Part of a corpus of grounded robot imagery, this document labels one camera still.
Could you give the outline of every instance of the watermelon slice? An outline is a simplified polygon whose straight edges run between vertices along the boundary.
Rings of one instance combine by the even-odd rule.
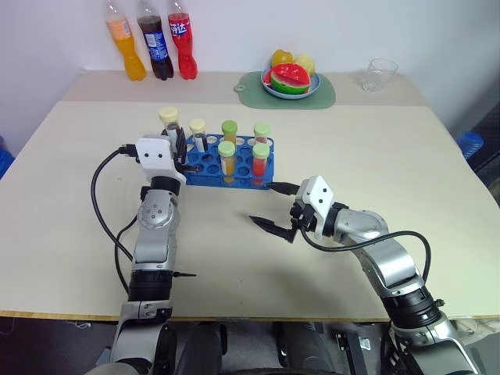
[[[283,94],[299,95],[309,90],[311,77],[300,65],[286,63],[271,70],[271,86]]]

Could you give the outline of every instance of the plate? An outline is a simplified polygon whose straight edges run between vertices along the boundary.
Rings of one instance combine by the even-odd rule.
[[[316,92],[316,90],[320,87],[320,84],[321,84],[320,75],[318,73],[314,73],[311,76],[311,86],[309,87],[309,92],[306,92],[304,94],[298,94],[298,95],[283,94],[282,92],[278,92],[278,91],[273,90],[273,88],[271,87],[271,85],[267,85],[267,84],[264,83],[264,77],[268,74],[268,72],[270,70],[271,70],[270,67],[267,68],[266,70],[264,70],[262,72],[262,74],[260,75],[260,80],[262,82],[262,85],[266,89],[266,91],[269,92],[270,94],[274,95],[274,96],[277,96],[278,98],[282,98],[282,99],[302,99],[302,98],[307,98],[308,96],[314,94]]]

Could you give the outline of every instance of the bottle cap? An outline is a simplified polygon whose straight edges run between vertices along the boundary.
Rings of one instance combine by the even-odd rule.
[[[253,127],[253,132],[255,133],[256,137],[267,137],[267,134],[269,134],[271,131],[271,127],[268,123],[255,123]]]
[[[163,107],[158,111],[158,117],[164,123],[175,123],[179,119],[179,111],[175,107]]]
[[[219,143],[219,155],[223,158],[229,158],[236,152],[236,146],[231,141],[224,141]]]
[[[202,119],[193,119],[189,123],[189,128],[193,134],[203,133],[205,131],[205,121]]]
[[[227,135],[236,134],[238,131],[238,124],[233,120],[226,120],[222,123],[222,132]]]
[[[257,159],[265,159],[269,156],[270,148],[265,143],[256,143],[252,148],[252,155]]]

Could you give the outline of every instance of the toy fruit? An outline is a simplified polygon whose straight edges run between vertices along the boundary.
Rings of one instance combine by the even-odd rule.
[[[316,64],[314,63],[313,58],[309,55],[297,56],[294,63],[307,70],[309,75],[313,75],[316,72]]]
[[[309,90],[311,77],[307,70],[294,63],[286,63],[271,69],[271,86],[283,94],[304,94]]]
[[[271,57],[272,68],[276,65],[292,62],[294,62],[294,56],[290,52],[283,51],[282,49],[277,49],[274,52],[273,57]]]

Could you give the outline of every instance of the beige tabletop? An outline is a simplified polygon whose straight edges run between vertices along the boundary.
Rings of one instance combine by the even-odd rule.
[[[96,84],[96,96],[105,86]],[[104,95],[70,100],[77,98],[71,90],[50,112],[0,180],[0,315],[117,318],[127,296],[114,270],[112,242],[91,207],[90,179],[119,145],[161,131],[158,108],[176,102],[165,96],[164,102],[110,101]],[[233,119],[239,134],[250,135],[255,121],[269,121],[274,180],[298,184],[320,174],[337,202],[381,214],[392,231],[419,231],[433,250],[428,288],[446,301],[443,310],[451,317],[500,313],[500,210],[426,106],[176,106],[183,125],[203,118],[212,132]],[[140,166],[124,156],[102,172],[98,201],[115,233],[136,213],[144,184]],[[248,219],[263,216],[287,226],[291,203],[272,191],[183,188],[176,268],[198,276],[174,281],[174,317],[387,319],[354,255],[322,253],[300,237],[290,245]],[[129,249],[136,236],[136,227],[124,236]],[[422,269],[422,245],[399,241]],[[127,274],[130,265],[125,259],[122,264]]]

